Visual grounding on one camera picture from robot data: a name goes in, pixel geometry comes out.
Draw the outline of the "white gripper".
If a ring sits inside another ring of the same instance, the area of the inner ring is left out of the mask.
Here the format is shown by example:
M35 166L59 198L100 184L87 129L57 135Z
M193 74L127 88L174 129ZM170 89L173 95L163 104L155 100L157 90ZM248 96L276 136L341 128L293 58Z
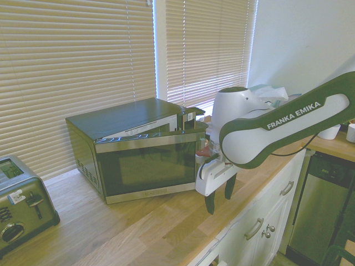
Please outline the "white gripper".
M219 154L213 154L200 166L195 189L205 196L205 206L209 214L214 214L216 190L224 183L225 198L231 199L237 173L238 168L232 163L221 161Z

